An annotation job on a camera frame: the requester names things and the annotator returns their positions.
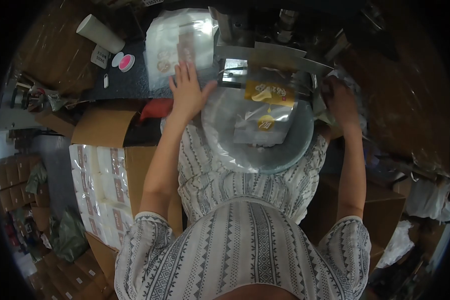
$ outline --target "green plastic bag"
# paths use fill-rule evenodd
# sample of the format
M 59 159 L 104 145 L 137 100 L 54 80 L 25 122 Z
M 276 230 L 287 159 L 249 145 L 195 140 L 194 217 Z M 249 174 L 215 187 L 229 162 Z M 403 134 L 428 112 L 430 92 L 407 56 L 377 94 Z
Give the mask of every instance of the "green plastic bag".
M 71 263 L 89 248 L 85 227 L 70 207 L 65 209 L 61 221 L 50 217 L 49 242 L 57 257 Z

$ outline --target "white sticker label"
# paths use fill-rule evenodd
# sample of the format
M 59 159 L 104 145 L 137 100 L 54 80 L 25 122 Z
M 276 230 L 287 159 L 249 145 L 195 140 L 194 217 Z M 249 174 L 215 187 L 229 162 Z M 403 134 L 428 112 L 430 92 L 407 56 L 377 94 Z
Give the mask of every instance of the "white sticker label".
M 145 6 L 152 6 L 158 3 L 162 3 L 164 0 L 142 0 Z
M 109 54 L 110 54 L 110 52 L 108 52 L 101 46 L 96 45 L 95 49 L 91 53 L 90 62 L 96 64 L 97 66 L 99 66 L 102 69 L 106 69 Z

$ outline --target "concrete floor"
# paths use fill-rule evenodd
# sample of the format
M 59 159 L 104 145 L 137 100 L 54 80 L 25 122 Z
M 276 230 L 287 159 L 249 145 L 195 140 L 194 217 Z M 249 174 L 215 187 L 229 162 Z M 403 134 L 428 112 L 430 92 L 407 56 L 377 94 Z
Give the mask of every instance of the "concrete floor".
M 48 172 L 50 209 L 62 218 L 67 206 L 79 213 L 69 154 L 70 139 L 64 136 L 39 135 L 33 139 L 31 152 L 40 153 Z

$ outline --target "woman's right hand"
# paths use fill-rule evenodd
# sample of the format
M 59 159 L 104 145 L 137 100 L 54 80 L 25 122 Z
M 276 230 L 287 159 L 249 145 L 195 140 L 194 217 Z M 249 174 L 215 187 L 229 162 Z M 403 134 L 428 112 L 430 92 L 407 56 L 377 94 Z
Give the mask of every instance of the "woman's right hand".
M 324 101 L 335 117 L 336 122 L 343 130 L 346 137 L 349 134 L 362 134 L 360 129 L 359 113 L 355 95 L 344 82 L 335 76 L 324 79 L 324 84 L 328 85 L 332 93 L 322 93 Z

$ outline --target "open cardboard box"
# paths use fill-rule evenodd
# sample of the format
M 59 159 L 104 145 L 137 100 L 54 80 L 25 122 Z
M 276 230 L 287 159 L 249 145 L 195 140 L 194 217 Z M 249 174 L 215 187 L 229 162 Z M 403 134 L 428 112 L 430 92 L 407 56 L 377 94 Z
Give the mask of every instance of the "open cardboard box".
M 92 146 L 124 148 L 132 215 L 140 209 L 145 175 L 154 156 L 156 146 L 132 146 L 124 144 L 129 125 L 143 103 L 134 100 L 110 100 L 88 108 L 77 123 L 71 142 Z M 168 223 L 174 235 L 182 231 L 182 204 L 178 193 L 172 197 L 168 209 Z M 107 278 L 114 274 L 117 249 L 108 247 L 87 233 L 87 239 L 95 258 Z
M 300 228 L 311 243 L 320 240 L 336 223 L 338 208 L 338 175 L 320 175 L 317 192 L 307 208 Z M 405 205 L 405 196 L 367 181 L 363 224 L 370 234 L 370 274 L 384 254 L 395 232 Z

